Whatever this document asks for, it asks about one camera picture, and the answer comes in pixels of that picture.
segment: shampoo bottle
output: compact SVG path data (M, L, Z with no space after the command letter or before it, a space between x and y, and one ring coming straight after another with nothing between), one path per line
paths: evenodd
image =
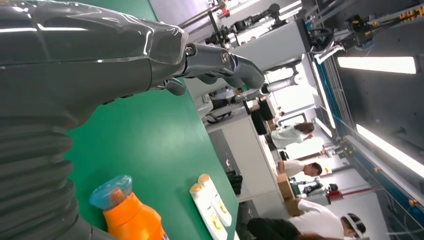
M205 188L196 183L190 188L190 194L213 240L227 240L228 233L217 216Z
M212 206L215 208L215 211L218 214L221 222L224 224L224 226L229 227L232 222L231 214L225 207L223 200L221 199L221 196L218 193L218 190L215 187L211 177L208 174L202 174L198 178L198 183L205 188L205 192L208 194L209 199L212 202Z

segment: green table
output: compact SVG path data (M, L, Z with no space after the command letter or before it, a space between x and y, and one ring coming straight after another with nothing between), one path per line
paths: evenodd
M146 19L155 19L148 0L82 0L81 2ZM210 174L231 212L228 239L235 232L238 202L193 101L186 93L138 94L99 106L89 121L69 133L74 146L66 158L74 163L80 212L106 229L102 212L89 205L91 192L119 175L133 178L133 191L162 216L172 240L211 239L189 188Z

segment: orange bottle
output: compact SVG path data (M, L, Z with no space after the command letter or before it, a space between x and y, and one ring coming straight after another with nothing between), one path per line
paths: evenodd
M90 203L103 209L107 232L118 240L169 240L161 216L131 192L130 176L118 176L93 191Z

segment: yellow label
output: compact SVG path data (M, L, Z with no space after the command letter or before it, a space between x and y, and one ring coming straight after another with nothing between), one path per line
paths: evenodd
M210 214L210 219L212 219L213 225L216 229L220 230L223 225L221 224L221 221L218 219L218 217L215 214Z
M219 200L218 204L219 204L219 207L221 208L222 212L226 214L228 211L227 211L226 207L224 206L223 201Z

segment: industrial robot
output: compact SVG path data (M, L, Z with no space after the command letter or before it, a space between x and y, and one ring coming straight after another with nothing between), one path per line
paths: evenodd
M187 39L177 26L91 5L0 1L0 239L115 239L80 216L64 159L66 132L98 106L182 95L178 77L263 85L248 59Z

